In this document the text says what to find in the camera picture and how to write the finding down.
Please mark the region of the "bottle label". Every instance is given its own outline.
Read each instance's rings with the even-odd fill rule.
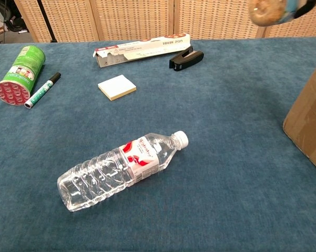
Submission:
[[[146,137],[131,141],[119,148],[129,162],[135,183],[159,171],[158,156]]]

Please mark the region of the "woven panel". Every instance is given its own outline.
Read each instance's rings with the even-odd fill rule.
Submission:
[[[316,6],[305,15],[285,24],[269,28],[266,37],[313,37],[316,36]]]
[[[51,41],[46,22],[43,19],[37,0],[15,0],[26,25],[36,43]]]
[[[89,0],[42,0],[58,42],[99,40]]]
[[[172,34],[172,0],[94,0],[102,40],[147,39]]]
[[[255,38],[258,26],[248,14],[247,0],[178,0],[176,32],[193,39]]]

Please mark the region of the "green can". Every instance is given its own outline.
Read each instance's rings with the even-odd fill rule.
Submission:
[[[11,105],[23,105],[30,98],[30,92],[45,60],[45,54],[38,47],[23,47],[4,79],[0,81],[0,99]]]

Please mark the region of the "white bottle cap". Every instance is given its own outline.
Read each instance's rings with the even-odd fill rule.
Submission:
[[[174,133],[181,144],[181,149],[187,147],[188,145],[188,137],[183,131],[177,131]]]

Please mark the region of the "floor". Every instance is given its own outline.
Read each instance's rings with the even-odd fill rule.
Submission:
[[[15,43],[33,43],[33,39],[30,33],[15,33],[12,31],[6,31],[5,35],[3,33],[0,34],[1,43],[5,44],[15,44]]]

